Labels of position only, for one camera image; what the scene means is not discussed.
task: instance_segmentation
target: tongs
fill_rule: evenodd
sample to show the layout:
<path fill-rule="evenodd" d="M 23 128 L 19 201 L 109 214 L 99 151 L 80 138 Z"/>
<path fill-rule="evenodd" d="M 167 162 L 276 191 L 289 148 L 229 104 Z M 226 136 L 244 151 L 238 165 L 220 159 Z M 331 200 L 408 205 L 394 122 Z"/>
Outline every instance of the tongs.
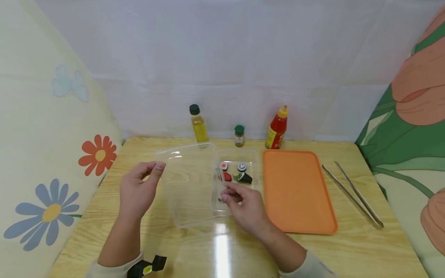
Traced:
<path fill-rule="evenodd" d="M 322 168 L 335 181 L 335 183 L 341 188 L 341 190 L 343 190 L 343 192 L 346 194 L 346 196 L 356 205 L 356 207 L 366 216 L 366 218 L 374 224 L 373 226 L 379 230 L 382 229 L 384 227 L 383 222 L 380 220 L 380 218 L 377 216 L 377 214 L 374 212 L 374 210 L 368 204 L 368 202 L 363 197 L 363 195 L 360 193 L 360 191 L 357 189 L 357 187 L 354 185 L 354 183 L 349 179 L 348 175 L 343 171 L 343 168 L 341 168 L 340 164 L 336 161 L 335 161 L 335 164 L 340 169 L 343 177 L 349 182 L 352 189 L 357 194 L 360 201 L 362 202 L 362 204 L 365 206 L 365 208 L 368 210 L 369 213 L 367 213 L 364 210 L 364 208 L 360 205 L 360 203 L 349 193 L 349 191 L 343 186 L 343 184 L 324 165 L 322 165 Z"/>

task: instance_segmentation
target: sleeve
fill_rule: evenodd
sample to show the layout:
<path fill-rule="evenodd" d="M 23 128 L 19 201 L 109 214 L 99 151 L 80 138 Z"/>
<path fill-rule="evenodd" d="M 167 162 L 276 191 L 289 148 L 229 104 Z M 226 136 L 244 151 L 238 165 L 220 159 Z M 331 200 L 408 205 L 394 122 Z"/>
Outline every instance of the sleeve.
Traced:
<path fill-rule="evenodd" d="M 128 270 L 143 258 L 144 252 L 140 252 L 136 259 L 116 267 L 101 266 L 97 263 L 97 260 L 95 260 L 90 265 L 86 273 L 86 278 L 126 278 Z"/>
<path fill-rule="evenodd" d="M 279 272 L 281 278 L 335 278 L 337 275 L 327 268 L 314 254 L 307 251 L 303 264 L 292 273 Z"/>

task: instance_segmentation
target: floral fabric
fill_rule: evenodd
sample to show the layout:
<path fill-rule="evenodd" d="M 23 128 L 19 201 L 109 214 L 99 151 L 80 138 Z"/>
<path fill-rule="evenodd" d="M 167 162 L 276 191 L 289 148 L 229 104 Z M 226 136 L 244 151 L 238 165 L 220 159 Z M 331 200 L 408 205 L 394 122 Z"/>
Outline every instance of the floral fabric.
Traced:
<path fill-rule="evenodd" d="M 445 6 L 357 145 L 430 277 L 445 273 Z"/>
<path fill-rule="evenodd" d="M 41 278 L 122 136 L 102 89 L 34 2 L 0 6 L 1 276 Z"/>

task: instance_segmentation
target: orange tray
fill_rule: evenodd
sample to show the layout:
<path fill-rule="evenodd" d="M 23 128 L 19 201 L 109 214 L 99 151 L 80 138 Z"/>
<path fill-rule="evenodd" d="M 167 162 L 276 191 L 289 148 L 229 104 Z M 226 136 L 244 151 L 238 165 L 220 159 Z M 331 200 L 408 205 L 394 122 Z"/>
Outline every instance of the orange tray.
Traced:
<path fill-rule="evenodd" d="M 335 234 L 337 219 L 313 152 L 266 150 L 264 197 L 271 221 L 283 232 Z"/>

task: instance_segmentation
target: small spice jar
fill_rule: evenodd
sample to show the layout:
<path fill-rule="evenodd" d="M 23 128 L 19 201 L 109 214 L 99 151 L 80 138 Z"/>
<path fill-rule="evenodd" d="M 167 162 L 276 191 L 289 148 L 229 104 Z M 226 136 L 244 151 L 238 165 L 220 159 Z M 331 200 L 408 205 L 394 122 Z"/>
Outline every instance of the small spice jar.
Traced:
<path fill-rule="evenodd" d="M 237 125 L 235 127 L 235 146 L 241 148 L 244 145 L 244 127 Z"/>

